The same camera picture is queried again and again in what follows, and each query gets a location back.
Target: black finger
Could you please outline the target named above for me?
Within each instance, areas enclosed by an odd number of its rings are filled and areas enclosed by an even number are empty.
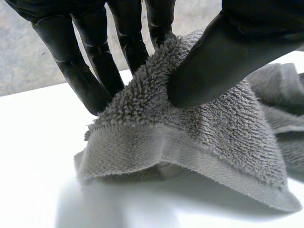
[[[112,97],[97,81],[80,53],[69,15],[51,16],[33,24],[69,85],[88,111],[103,111]]]
[[[61,7],[54,0],[5,0],[21,17],[32,23],[51,16],[53,14],[64,14],[67,7]]]
[[[124,57],[134,74],[149,56],[141,33],[141,0],[118,0],[110,1],[108,4]]]
[[[253,71],[302,45],[304,31],[249,36],[219,14],[169,77],[169,100],[179,108],[211,102]]]
[[[99,81],[111,96],[124,88],[124,83],[115,65],[107,43],[107,18],[104,6],[73,15],[73,21],[80,33],[88,58]]]
[[[175,0],[145,1],[151,41],[154,48],[157,48],[167,35],[172,35]]]

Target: towel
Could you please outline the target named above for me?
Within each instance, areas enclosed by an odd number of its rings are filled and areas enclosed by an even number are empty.
[[[304,74],[269,64],[247,77],[276,135],[288,169],[304,173]]]
[[[184,168],[272,208],[299,211],[276,138],[246,80],[205,105],[178,109],[169,102],[168,77],[201,35],[167,39],[88,126],[87,146],[74,157],[78,180],[165,180]]]

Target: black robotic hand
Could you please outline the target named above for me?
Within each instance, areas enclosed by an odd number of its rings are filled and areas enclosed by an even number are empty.
[[[220,14],[170,76],[169,100],[178,108],[211,102],[303,45],[304,0],[222,0]]]
[[[5,0],[52,53],[65,79],[91,114],[105,109],[124,84],[107,43],[105,4],[113,14],[119,42],[132,73],[148,58],[141,29],[141,0]],[[172,34],[175,0],[146,0],[154,47]],[[75,37],[75,23],[96,77],[85,64]]]

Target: concrete floor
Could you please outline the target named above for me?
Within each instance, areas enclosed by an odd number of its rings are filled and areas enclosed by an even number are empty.
[[[145,4],[142,9],[142,35],[149,54],[152,54],[154,50],[148,32]],[[221,0],[177,0],[173,32],[185,35],[203,29],[220,10]],[[110,49],[119,70],[124,70],[128,66],[108,7],[107,13]],[[78,32],[76,36],[89,64]],[[0,96],[65,82],[49,50],[31,28],[31,24],[4,1],[0,1],[0,53]]]

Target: white table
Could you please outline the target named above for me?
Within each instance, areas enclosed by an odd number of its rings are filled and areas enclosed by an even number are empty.
[[[304,72],[304,52],[276,62],[295,62]],[[129,71],[121,74],[124,82],[131,79]],[[83,134],[94,117],[67,84],[0,97],[0,110],[1,228],[303,225],[304,210],[279,213],[195,174],[160,183],[95,182],[82,192],[73,156],[85,147]],[[289,187],[304,205],[304,177],[290,178]]]

